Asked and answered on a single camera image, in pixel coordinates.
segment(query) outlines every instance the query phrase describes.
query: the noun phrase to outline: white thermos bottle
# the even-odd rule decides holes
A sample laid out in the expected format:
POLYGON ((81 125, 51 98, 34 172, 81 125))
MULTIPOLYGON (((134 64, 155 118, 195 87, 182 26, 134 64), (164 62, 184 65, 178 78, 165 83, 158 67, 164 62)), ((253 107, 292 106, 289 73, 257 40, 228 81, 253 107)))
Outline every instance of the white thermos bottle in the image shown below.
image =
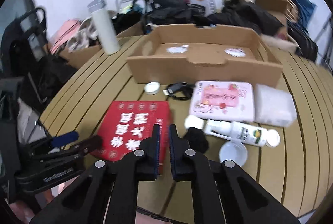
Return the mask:
POLYGON ((94 0, 88 5, 88 9, 104 52, 108 55, 116 53, 120 49, 120 45, 116 39, 116 32, 110 16, 106 10, 106 1, 94 0))

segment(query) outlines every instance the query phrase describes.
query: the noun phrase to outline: cardboard box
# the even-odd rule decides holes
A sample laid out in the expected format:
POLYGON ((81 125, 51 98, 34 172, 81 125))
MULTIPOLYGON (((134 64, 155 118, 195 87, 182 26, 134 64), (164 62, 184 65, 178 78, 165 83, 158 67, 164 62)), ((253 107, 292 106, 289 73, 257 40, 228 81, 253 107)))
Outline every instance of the cardboard box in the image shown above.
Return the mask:
POLYGON ((102 138, 102 148, 91 154, 108 161, 121 160, 138 149, 141 140, 152 136, 154 124, 161 127, 159 174, 162 174, 171 124, 168 101, 113 101, 97 133, 102 138))
MULTIPOLYGON (((117 38, 120 37, 130 37, 136 35, 142 35, 142 24, 138 22, 127 30, 121 32, 117 35, 117 38)), ((60 52, 60 57, 66 59, 68 64, 76 69, 80 69, 92 56, 94 56, 102 47, 100 45, 91 46, 81 50, 68 52, 68 48, 65 47, 63 51, 60 52)))
POLYGON ((272 16, 275 16, 283 25, 277 33, 279 38, 288 39, 288 28, 286 14, 288 11, 288 2, 284 0, 255 0, 255 4, 265 9, 272 16))
POLYGON ((287 40, 283 40, 280 38, 262 34, 261 39, 269 47, 277 47, 281 50, 288 51, 293 54, 299 48, 297 42, 290 35, 287 35, 287 40))
POLYGON ((127 62, 138 83, 218 80, 275 87, 282 73, 281 63, 254 30, 227 25, 158 26, 139 40, 127 62))

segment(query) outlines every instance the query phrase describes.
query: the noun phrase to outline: white plastic bowl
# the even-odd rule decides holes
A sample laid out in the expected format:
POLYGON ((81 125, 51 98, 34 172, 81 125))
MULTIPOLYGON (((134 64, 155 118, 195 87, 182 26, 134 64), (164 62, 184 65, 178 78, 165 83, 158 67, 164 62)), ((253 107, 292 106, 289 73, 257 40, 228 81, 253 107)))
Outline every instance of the white plastic bowl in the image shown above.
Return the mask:
POLYGON ((242 167, 247 160, 247 149, 244 144, 235 141, 228 141, 220 149, 220 162, 230 159, 242 167))

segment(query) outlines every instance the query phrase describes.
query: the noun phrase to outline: red box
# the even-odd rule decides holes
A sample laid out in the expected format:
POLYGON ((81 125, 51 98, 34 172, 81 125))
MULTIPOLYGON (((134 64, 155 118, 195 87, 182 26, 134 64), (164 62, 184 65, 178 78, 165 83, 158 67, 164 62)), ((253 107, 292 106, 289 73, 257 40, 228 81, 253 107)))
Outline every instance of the red box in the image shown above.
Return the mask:
POLYGON ((161 127, 161 174, 171 123, 167 101, 113 101, 97 133, 103 140, 102 149, 92 152, 92 155, 108 161, 122 159, 125 154, 138 149, 141 140, 152 136, 155 123, 161 127))

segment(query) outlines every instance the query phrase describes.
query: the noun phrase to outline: white sticker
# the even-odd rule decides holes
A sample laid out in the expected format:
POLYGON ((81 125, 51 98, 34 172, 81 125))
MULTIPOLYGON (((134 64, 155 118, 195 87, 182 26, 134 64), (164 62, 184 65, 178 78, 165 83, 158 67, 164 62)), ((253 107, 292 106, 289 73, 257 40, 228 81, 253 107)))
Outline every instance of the white sticker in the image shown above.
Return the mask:
POLYGON ((175 53, 184 53, 187 51, 187 48, 189 45, 182 45, 180 47, 168 47, 166 50, 169 53, 175 54, 175 53))
POLYGON ((246 56, 246 54, 244 53, 244 50, 242 50, 241 48, 227 48, 225 50, 225 52, 234 57, 245 57, 246 56))

